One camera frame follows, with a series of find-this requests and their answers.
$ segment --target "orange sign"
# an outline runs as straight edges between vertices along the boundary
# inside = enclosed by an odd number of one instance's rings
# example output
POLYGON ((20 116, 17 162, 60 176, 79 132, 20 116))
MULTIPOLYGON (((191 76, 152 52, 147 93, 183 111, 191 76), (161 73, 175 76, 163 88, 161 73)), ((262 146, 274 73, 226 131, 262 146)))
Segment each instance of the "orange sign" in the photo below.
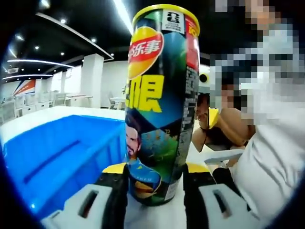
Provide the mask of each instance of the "orange sign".
POLYGON ((36 83, 36 80, 30 80, 22 88, 20 88, 18 91, 16 91, 14 93, 14 95, 17 95, 17 94, 20 94, 20 93, 22 93, 22 92, 24 92, 26 90, 35 88, 35 83, 36 83))

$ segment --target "potato chip canister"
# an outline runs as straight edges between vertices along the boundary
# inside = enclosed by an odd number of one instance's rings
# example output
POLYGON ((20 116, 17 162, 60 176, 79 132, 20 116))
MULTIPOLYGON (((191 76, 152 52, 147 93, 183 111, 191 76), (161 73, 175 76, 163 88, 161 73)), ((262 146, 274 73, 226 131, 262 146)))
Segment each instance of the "potato chip canister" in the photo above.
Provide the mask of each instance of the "potato chip canister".
POLYGON ((129 189, 154 206, 174 197, 188 154, 200 27, 191 12, 168 4, 144 8, 132 23, 125 108, 129 189))

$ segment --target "barcode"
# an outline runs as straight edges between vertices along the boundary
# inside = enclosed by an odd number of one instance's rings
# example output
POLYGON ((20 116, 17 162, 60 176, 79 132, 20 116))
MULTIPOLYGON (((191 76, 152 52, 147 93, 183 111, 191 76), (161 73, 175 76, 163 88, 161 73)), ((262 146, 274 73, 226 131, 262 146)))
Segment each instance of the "barcode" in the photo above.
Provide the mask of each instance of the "barcode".
POLYGON ((165 196, 165 201, 167 201, 168 199, 171 199, 174 197, 175 193, 176 193, 176 189, 178 186, 179 181, 176 181, 175 183, 169 185, 168 189, 167 189, 167 193, 165 196))

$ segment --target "desk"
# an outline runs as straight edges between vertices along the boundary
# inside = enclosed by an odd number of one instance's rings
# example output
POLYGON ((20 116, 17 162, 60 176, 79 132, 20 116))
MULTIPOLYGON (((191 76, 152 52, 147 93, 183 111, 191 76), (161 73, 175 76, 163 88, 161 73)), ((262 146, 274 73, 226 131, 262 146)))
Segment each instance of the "desk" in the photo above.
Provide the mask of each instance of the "desk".
POLYGON ((21 116, 7 123, 4 123, 0 127, 1 144, 5 144, 7 141, 23 133, 24 131, 70 115, 88 115, 125 120, 124 111, 98 108, 56 106, 36 111, 31 114, 27 114, 25 116, 21 116))
POLYGON ((77 106, 77 107, 91 107, 91 100, 93 96, 87 96, 87 95, 73 95, 73 96, 67 96, 65 105, 66 106, 77 106), (83 100, 88 99, 88 105, 83 105, 83 100))
POLYGON ((115 106, 117 106, 117 110, 121 110, 123 107, 123 104, 125 104, 125 97, 114 97, 110 98, 111 101, 115 102, 115 106))

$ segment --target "yellow lid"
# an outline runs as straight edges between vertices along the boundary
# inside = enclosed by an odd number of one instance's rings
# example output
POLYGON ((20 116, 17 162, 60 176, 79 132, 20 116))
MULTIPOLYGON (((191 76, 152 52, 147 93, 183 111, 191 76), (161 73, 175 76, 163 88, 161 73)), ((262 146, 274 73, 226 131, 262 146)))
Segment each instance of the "yellow lid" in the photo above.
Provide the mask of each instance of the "yellow lid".
POLYGON ((193 15, 191 12, 189 12, 188 10, 186 10, 185 8, 182 8, 180 6, 175 6, 175 5, 171 5, 171 4, 159 4, 159 5, 152 5, 152 6, 148 6, 145 7, 144 9, 140 10, 133 18, 132 21, 132 26, 134 27, 136 21, 138 20, 138 18, 144 14, 147 13, 148 11, 151 10, 158 10, 158 9, 166 9, 166 10, 175 10, 175 11, 179 11, 184 13, 185 15, 189 16, 190 18, 192 18, 196 24, 196 33, 199 35, 200 34, 200 25, 199 25, 199 21, 196 18, 195 15, 193 15))

